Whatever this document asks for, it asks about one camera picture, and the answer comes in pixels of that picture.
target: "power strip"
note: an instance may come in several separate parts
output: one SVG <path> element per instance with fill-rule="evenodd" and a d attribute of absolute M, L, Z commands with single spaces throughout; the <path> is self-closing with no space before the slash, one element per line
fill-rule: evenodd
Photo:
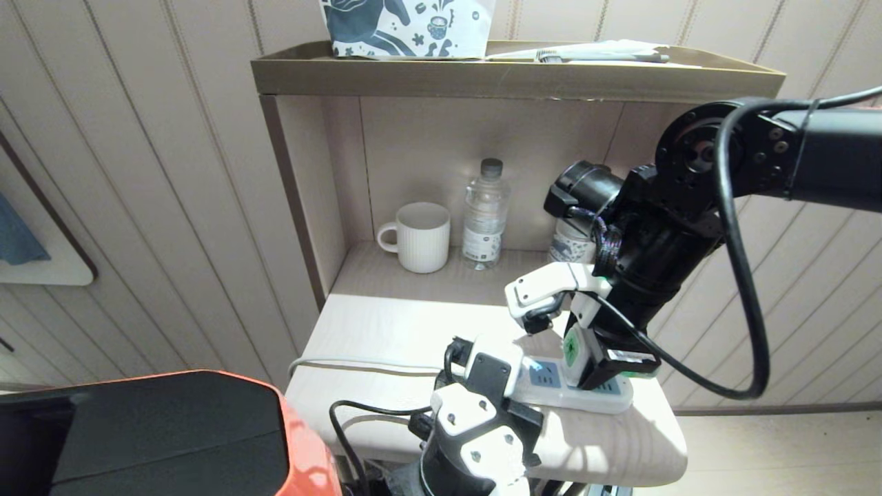
<path fill-rule="evenodd" d="M 568 386 L 559 358 L 524 357 L 512 399 L 531 405 L 562 407 L 616 415 L 628 410 L 634 397 L 631 381 L 622 376 L 586 391 Z"/>

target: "electrical cord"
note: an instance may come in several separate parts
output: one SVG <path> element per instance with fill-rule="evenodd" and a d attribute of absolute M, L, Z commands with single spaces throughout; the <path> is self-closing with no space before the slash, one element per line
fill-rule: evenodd
<path fill-rule="evenodd" d="M 346 438 L 346 434 L 343 432 L 343 428 L 340 426 L 340 421 L 337 419 L 336 410 L 339 407 L 351 407 L 357 408 L 359 410 L 369 411 L 371 413 L 378 413 L 380 415 L 388 415 L 391 417 L 409 417 L 411 415 L 426 413 L 432 410 L 431 407 L 423 407 L 414 410 L 387 410 L 379 407 L 373 407 L 370 405 L 366 405 L 364 403 L 359 402 L 351 402 L 349 400 L 340 400 L 338 402 L 334 402 L 331 405 L 331 408 L 328 409 L 328 417 L 331 418 L 331 427 L 335 434 L 337 434 L 337 439 L 340 441 L 340 445 L 343 446 L 343 451 L 346 452 L 346 457 L 349 459 L 349 462 L 355 467 L 355 473 L 358 475 L 358 483 L 362 487 L 362 496 L 370 496 L 370 483 L 368 482 L 367 473 L 364 470 L 364 466 L 362 465 L 361 460 L 358 458 L 358 455 L 355 454 L 355 450 L 352 448 L 352 445 L 349 444 L 349 440 Z"/>
<path fill-rule="evenodd" d="M 697 382 L 702 387 L 710 391 L 734 400 L 749 400 L 760 397 L 768 386 L 769 375 L 771 370 L 768 340 L 766 338 L 766 324 L 763 321 L 762 309 L 759 306 L 757 290 L 753 284 L 753 276 L 751 274 L 751 266 L 747 260 L 747 252 L 744 249 L 744 241 L 741 238 L 741 230 L 738 226 L 738 218 L 735 208 L 735 199 L 732 192 L 732 182 L 729 171 L 729 142 L 735 128 L 744 116 L 751 113 L 783 110 L 801 110 L 801 109 L 830 109 L 833 107 L 841 107 L 851 105 L 860 101 L 882 94 L 882 86 L 877 86 L 864 90 L 862 92 L 845 94 L 834 98 L 824 99 L 820 101 L 813 100 L 767 100 L 767 101 L 750 101 L 738 107 L 729 113 L 720 124 L 717 130 L 716 140 L 714 142 L 714 179 L 715 192 L 717 200 L 717 208 L 723 224 L 723 232 L 726 239 L 726 249 L 729 252 L 729 261 L 732 265 L 732 272 L 735 275 L 738 291 L 741 295 L 741 303 L 744 308 L 744 316 L 747 320 L 747 327 L 751 337 L 751 348 L 753 352 L 753 378 L 751 384 L 745 390 L 735 390 L 728 387 L 720 386 L 710 380 L 707 380 L 696 372 L 692 371 L 676 359 L 662 351 L 641 334 L 636 332 L 638 339 L 643 342 L 644 338 L 647 342 L 644 344 L 656 351 L 666 362 L 681 372 L 689 379 Z"/>
<path fill-rule="evenodd" d="M 445 379 L 447 379 L 447 384 L 454 384 L 457 382 L 459 382 L 459 383 L 462 382 L 455 375 L 453 375 L 453 368 L 452 368 L 453 352 L 454 352 L 454 350 L 453 350 L 452 346 L 448 346 L 444 352 L 444 376 L 445 376 Z"/>
<path fill-rule="evenodd" d="M 316 362 L 350 362 L 353 364 L 366 364 L 366 365 L 384 365 L 387 367 L 395 367 L 399 369 L 415 369 L 422 371 L 438 371 L 440 370 L 437 365 L 426 365 L 426 364 L 408 364 L 405 362 L 399 362 L 397 360 L 385 360 L 381 358 L 366 358 L 366 357 L 345 357 L 345 356 L 321 356 L 321 357 L 300 357 L 295 361 L 291 362 L 288 366 L 288 378 L 291 379 L 294 377 L 294 370 L 298 365 L 301 364 L 313 364 Z"/>

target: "bottle label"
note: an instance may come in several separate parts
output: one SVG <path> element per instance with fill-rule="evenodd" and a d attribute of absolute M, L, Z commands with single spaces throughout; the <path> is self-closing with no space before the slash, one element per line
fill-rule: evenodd
<path fill-rule="evenodd" d="M 572 239 L 555 232 L 549 247 L 551 258 L 558 262 L 586 264 L 594 254 L 594 243 Z"/>
<path fill-rule="evenodd" d="M 502 249 L 502 233 L 480 234 L 469 228 L 462 231 L 462 254 L 467 259 L 491 262 L 499 258 Z"/>

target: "floor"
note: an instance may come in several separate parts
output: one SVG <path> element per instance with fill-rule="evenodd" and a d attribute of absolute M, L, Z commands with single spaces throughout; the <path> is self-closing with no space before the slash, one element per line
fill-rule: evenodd
<path fill-rule="evenodd" d="M 882 412 L 678 420 L 686 474 L 635 496 L 882 494 Z"/>

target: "blue cloth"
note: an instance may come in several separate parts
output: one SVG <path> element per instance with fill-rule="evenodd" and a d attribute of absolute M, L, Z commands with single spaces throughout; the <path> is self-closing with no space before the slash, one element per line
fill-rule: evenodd
<path fill-rule="evenodd" d="M 49 258 L 12 205 L 0 194 L 0 259 L 16 266 Z"/>

